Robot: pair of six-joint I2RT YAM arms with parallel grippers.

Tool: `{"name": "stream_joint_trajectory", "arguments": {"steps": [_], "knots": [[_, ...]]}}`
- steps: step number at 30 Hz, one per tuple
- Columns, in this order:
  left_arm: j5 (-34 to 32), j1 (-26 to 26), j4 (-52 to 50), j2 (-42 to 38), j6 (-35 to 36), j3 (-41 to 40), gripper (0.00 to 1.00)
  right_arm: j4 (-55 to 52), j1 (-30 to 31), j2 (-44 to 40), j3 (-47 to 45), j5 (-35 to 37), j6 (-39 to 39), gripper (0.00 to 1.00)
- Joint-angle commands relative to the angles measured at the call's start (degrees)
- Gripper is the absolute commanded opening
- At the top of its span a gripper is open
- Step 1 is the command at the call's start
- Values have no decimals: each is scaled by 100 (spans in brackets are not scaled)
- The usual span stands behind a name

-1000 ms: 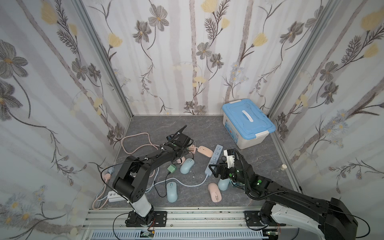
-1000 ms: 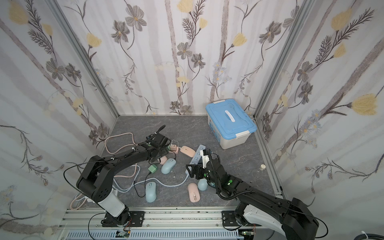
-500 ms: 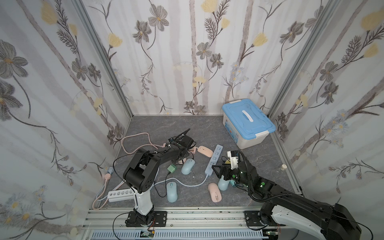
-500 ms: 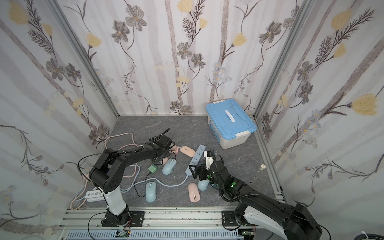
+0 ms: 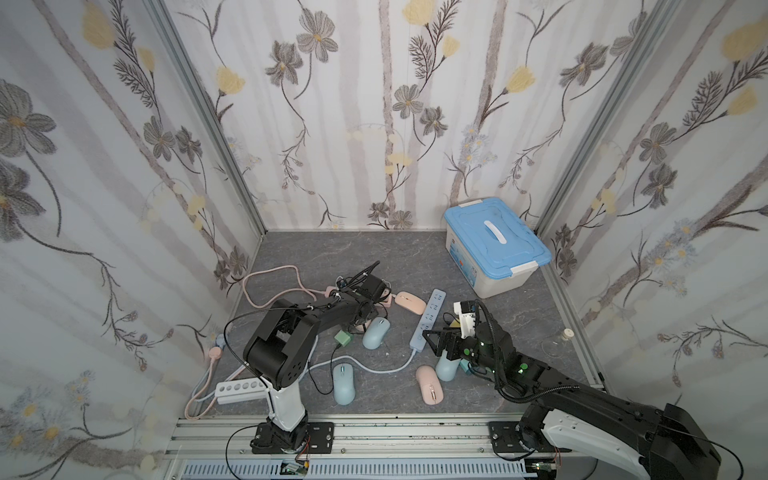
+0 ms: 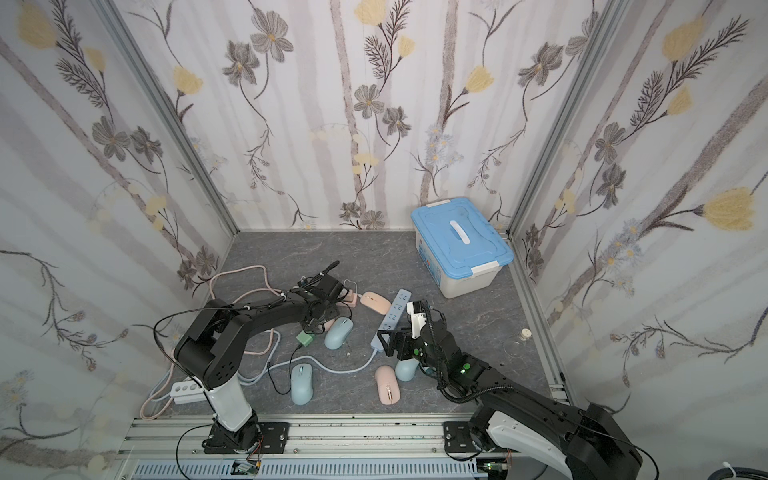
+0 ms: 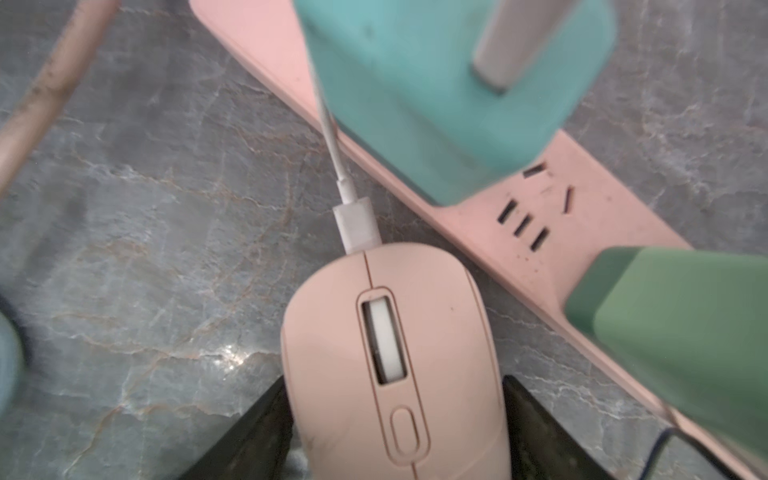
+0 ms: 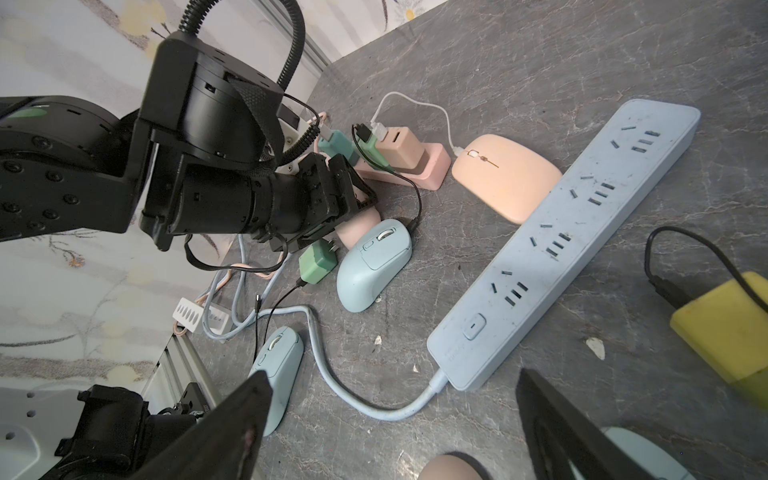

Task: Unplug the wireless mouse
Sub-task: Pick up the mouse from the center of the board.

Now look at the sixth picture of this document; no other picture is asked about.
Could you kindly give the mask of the blue power strip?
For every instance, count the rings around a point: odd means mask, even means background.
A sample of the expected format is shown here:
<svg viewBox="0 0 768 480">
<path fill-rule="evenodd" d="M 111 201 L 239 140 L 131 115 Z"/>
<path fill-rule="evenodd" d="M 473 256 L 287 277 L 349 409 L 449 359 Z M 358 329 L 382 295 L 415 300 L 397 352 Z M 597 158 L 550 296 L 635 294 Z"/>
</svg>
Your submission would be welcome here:
<svg viewBox="0 0 768 480">
<path fill-rule="evenodd" d="M 373 339 L 371 340 L 371 347 L 377 351 L 377 352 L 383 352 L 384 346 L 379 339 L 379 332 L 380 331 L 392 331 L 396 328 L 398 322 L 400 321 L 403 313 L 406 310 L 407 303 L 411 299 L 412 293 L 408 290 L 400 289 L 395 296 L 394 300 L 391 302 L 391 305 L 387 311 L 387 313 L 384 315 L 383 320 L 381 321 L 379 327 L 376 330 L 376 333 L 374 334 Z"/>
</svg>

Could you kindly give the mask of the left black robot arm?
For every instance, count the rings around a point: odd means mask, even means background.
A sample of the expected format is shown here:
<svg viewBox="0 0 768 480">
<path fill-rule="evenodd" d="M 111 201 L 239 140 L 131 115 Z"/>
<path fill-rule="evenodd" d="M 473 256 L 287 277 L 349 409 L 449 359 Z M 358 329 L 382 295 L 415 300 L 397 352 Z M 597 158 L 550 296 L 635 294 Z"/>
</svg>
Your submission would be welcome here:
<svg viewBox="0 0 768 480">
<path fill-rule="evenodd" d="M 298 324 L 307 334 L 320 334 L 339 314 L 346 295 L 329 264 L 318 274 L 273 300 L 228 303 L 210 300 L 177 343 L 173 360 L 198 382 L 213 409 L 213 424 L 202 448 L 206 454 L 247 454 L 263 439 L 257 413 L 237 378 L 251 337 L 277 327 Z"/>
</svg>

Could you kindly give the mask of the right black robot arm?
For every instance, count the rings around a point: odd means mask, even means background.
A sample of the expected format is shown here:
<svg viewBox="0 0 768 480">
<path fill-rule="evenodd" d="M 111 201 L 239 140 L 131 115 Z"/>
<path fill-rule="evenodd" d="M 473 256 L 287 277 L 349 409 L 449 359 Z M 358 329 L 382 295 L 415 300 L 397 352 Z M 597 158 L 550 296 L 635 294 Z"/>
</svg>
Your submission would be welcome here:
<svg viewBox="0 0 768 480">
<path fill-rule="evenodd" d="M 641 450 L 608 409 L 565 404 L 511 380 L 463 351 L 433 312 L 422 300 L 409 303 L 409 324 L 379 329 L 378 340 L 387 356 L 433 370 L 447 401 L 476 403 L 468 427 L 481 450 L 514 450 L 570 479 L 637 478 Z"/>
</svg>

